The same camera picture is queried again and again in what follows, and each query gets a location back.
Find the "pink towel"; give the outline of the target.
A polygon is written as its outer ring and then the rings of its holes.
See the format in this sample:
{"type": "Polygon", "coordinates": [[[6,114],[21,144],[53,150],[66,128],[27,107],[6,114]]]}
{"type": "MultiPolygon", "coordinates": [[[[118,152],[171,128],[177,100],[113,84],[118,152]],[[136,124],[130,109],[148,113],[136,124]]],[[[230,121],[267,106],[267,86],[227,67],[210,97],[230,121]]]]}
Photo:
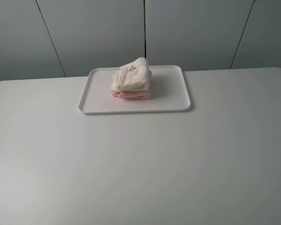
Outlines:
{"type": "Polygon", "coordinates": [[[114,97],[117,98],[128,98],[128,99],[147,99],[150,96],[150,86],[147,90],[141,91],[119,91],[111,93],[114,97]]]}

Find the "cream white towel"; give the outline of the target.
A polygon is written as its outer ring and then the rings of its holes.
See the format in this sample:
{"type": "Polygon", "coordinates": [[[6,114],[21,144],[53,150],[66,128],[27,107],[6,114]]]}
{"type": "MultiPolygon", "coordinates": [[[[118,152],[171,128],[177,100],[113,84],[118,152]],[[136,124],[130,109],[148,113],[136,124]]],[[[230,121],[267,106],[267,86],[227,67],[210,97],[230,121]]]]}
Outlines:
{"type": "Polygon", "coordinates": [[[146,91],[150,86],[149,65],[146,58],[140,57],[123,65],[112,76],[111,92],[146,91]]]}

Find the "white rectangular plastic tray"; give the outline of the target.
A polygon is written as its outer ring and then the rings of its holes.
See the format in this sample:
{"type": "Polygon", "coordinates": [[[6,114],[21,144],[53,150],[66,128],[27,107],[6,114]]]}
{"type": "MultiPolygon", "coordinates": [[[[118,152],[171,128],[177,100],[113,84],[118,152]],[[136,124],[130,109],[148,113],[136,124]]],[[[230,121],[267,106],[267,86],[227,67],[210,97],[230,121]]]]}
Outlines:
{"type": "Polygon", "coordinates": [[[112,96],[112,75],[117,70],[117,67],[107,67],[90,71],[78,106],[83,114],[180,112],[190,108],[191,101],[180,67],[150,66],[150,96],[143,100],[112,96]]]}

